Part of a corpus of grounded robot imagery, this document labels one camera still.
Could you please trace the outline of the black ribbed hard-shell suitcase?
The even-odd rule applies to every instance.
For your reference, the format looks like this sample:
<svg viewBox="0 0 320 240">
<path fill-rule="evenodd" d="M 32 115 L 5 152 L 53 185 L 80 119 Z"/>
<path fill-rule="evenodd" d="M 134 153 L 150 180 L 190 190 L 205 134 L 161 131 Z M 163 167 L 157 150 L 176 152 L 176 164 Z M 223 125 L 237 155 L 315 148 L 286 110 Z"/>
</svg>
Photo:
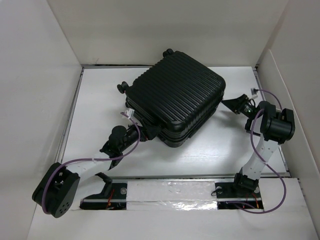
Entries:
<svg viewBox="0 0 320 240">
<path fill-rule="evenodd" d="M 226 82 L 184 52 L 169 48 L 162 55 L 131 85 L 123 81 L 117 89 L 139 121 L 159 128 L 157 137 L 177 148 L 215 113 Z"/>
</svg>

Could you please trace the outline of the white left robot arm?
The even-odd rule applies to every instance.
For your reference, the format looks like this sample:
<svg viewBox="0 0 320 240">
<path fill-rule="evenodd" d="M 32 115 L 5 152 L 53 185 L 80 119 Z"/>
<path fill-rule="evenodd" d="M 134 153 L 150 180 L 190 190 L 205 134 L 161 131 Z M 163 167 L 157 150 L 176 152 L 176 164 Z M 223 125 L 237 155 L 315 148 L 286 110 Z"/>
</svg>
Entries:
<svg viewBox="0 0 320 240">
<path fill-rule="evenodd" d="M 42 211 L 54 218 L 63 216 L 71 207 L 80 183 L 98 176 L 94 186 L 96 197 L 111 200 L 114 195 L 113 180 L 105 175 L 120 161 L 133 152 L 140 142 L 153 140 L 160 132 L 160 126 L 133 123 L 129 127 L 115 126 L 108 141 L 100 149 L 106 158 L 79 158 L 65 163 L 52 164 L 34 190 L 32 200 L 41 206 Z"/>
</svg>

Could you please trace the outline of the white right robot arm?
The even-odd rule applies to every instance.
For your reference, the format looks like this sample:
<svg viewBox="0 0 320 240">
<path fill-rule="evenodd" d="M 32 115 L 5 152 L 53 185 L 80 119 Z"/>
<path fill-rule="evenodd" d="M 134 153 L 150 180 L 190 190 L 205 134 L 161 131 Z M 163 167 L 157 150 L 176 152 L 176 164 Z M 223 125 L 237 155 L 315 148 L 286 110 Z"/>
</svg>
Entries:
<svg viewBox="0 0 320 240">
<path fill-rule="evenodd" d="M 295 117 L 292 109 L 277 109 L 268 101 L 251 104 L 245 94 L 223 100 L 222 104 L 239 115 L 247 117 L 245 130 L 250 134 L 253 154 L 234 176 L 231 191 L 237 197 L 250 194 L 258 187 L 264 167 L 280 145 L 289 141 L 295 133 Z"/>
</svg>

